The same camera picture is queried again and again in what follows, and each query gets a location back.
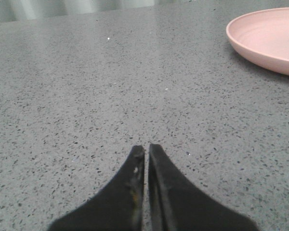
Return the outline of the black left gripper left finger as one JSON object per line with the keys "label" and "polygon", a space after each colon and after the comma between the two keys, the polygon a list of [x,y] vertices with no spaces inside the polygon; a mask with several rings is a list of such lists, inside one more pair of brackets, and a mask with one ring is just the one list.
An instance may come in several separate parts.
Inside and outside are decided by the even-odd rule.
{"label": "black left gripper left finger", "polygon": [[145,179],[145,150],[133,146],[126,161],[97,195],[57,219],[51,231],[140,231]]}

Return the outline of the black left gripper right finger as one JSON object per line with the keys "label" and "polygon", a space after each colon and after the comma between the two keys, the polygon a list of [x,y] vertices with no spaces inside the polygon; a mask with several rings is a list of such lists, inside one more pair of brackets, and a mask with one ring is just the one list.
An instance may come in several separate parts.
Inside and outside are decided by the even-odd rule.
{"label": "black left gripper right finger", "polygon": [[247,217],[190,182],[158,144],[149,147],[149,199],[154,231],[256,231]]}

